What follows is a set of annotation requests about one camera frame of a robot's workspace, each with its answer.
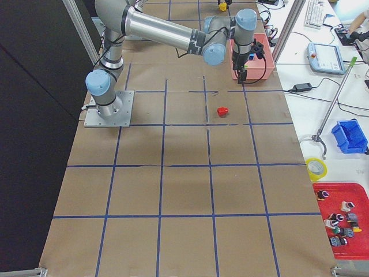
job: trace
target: white table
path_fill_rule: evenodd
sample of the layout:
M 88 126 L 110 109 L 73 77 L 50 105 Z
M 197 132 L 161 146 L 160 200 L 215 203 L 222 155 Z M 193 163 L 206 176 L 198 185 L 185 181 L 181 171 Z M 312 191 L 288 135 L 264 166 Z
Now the white table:
M 356 49 L 353 46 L 342 46 L 335 32 L 333 30 L 331 31 L 329 27 L 323 26 L 322 29 L 317 30 L 303 25 L 307 2 L 308 1 L 306 1 L 293 31 L 303 33 L 316 43 L 328 44 L 333 40 L 334 36 L 335 39 L 333 40 L 332 45 L 339 46 L 343 60 L 350 61 L 352 57 L 356 56 L 358 57 L 358 61 L 362 61 Z M 292 4 L 293 1 L 289 1 L 285 8 L 280 10 L 271 10 L 272 17 L 269 23 L 273 24 L 274 27 L 277 27 L 280 30 L 283 27 L 282 25 L 285 22 Z M 262 5 L 258 5 L 258 7 L 260 12 L 265 10 Z M 326 13 L 334 14 L 332 7 L 327 0 L 325 0 L 325 10 Z M 306 54 L 308 44 L 309 41 L 302 35 L 298 35 L 296 33 L 290 34 L 286 46 L 276 65 L 283 89 L 291 89 L 293 85 L 300 83 L 311 83 L 311 85 L 315 87 L 324 77 L 331 78 L 338 83 L 342 81 L 343 76 L 316 73 L 311 70 Z M 365 73 L 368 69 L 368 65 L 363 63 L 359 63 L 353 67 L 340 94 L 340 103 L 369 108 L 369 89 L 364 83 Z M 329 80 L 325 80 L 319 88 L 313 89 L 304 95 L 332 100 L 337 89 L 337 84 Z M 288 93 L 286 94 L 286 99 L 298 138 L 302 139 L 307 135 L 316 134 L 330 103 L 310 100 Z M 357 114 L 369 115 L 368 111 L 352 109 L 349 107 L 343 108 Z M 332 127 L 336 125 L 337 121 L 350 120 L 352 118 L 356 118 L 358 120 L 366 137 L 369 136 L 368 117 L 358 117 L 346 113 L 341 111 L 338 108 L 338 105 L 336 105 L 325 125 L 323 133 L 321 134 L 322 140 L 327 145 L 325 164 L 328 167 L 328 173 L 324 178 L 320 179 L 320 181 L 357 182 L 365 188 L 369 195 L 369 155 L 342 153 L 337 147 L 336 139 L 333 134 L 331 134 Z M 305 160 L 308 158 L 321 159 L 323 152 L 321 144 L 307 140 L 302 141 L 300 146 Z

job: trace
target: power adapter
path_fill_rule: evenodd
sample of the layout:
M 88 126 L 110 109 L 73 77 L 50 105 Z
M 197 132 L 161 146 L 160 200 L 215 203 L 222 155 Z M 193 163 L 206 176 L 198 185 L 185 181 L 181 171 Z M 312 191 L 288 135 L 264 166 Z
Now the power adapter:
M 269 39 L 269 46 L 270 46 L 270 47 L 274 47 L 274 46 L 277 44 L 278 39 L 279 39 L 279 38 L 276 38 L 276 39 L 272 39 L 272 38 L 270 38 L 270 39 Z
M 293 86 L 291 91 L 294 92 L 303 92 L 312 90 L 312 85 L 310 83 L 296 84 Z

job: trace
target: black wall panel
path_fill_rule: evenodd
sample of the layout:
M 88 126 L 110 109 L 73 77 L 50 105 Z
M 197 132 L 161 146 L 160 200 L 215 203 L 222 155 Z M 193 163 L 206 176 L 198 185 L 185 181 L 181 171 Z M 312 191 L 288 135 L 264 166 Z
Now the black wall panel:
M 39 266 L 92 63 L 61 0 L 0 0 L 0 26 L 3 272 Z

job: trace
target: blue plastic bin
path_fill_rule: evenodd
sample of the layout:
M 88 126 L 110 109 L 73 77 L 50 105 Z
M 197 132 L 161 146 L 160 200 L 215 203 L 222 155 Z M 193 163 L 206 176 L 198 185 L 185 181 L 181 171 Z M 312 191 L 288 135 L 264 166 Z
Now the blue plastic bin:
M 345 153 L 365 153 L 368 140 L 360 128 L 356 119 L 347 121 L 337 121 L 332 133 L 337 140 L 337 146 Z

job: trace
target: small parts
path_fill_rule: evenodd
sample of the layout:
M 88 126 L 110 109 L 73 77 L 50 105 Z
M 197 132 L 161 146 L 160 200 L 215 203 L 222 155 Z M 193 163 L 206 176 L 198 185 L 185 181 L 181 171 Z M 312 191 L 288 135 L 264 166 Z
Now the small parts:
M 342 212 L 349 212 L 354 207 L 355 207 L 355 205 L 354 205 L 353 202 L 343 201 L 342 204 L 341 204 L 341 211 Z
M 348 238 L 352 238 L 353 237 L 353 231 L 350 228 L 339 228 L 336 227 L 333 230 L 335 235 L 340 235 L 341 237 L 348 237 Z
M 329 238 L 329 242 L 330 242 L 331 246 L 335 246 L 335 247 L 347 245 L 347 239 L 346 238 L 340 238 L 338 236 Z
M 219 4 L 219 9 L 220 9 L 222 12 L 225 12 L 225 11 L 228 9 L 227 3 L 220 3 L 220 4 Z
M 217 109 L 217 112 L 219 117 L 226 117 L 229 112 L 229 109 L 226 107 L 220 107 Z
M 359 233 L 362 231 L 362 229 L 360 229 L 359 227 L 359 220 L 357 218 L 357 215 L 350 212 L 348 214 L 346 214 L 346 220 L 347 222 L 350 224 L 352 231 L 354 233 Z
M 320 190 L 317 192 L 317 199 L 318 200 L 324 200 L 325 198 L 328 198 L 329 192 L 326 190 Z
M 331 229 L 335 229 L 338 226 L 338 224 L 339 224 L 339 221 L 337 220 L 329 220 L 329 219 L 324 220 L 325 227 L 328 227 Z
M 344 221 L 345 217 L 341 214 L 331 214 L 328 219 L 341 222 Z

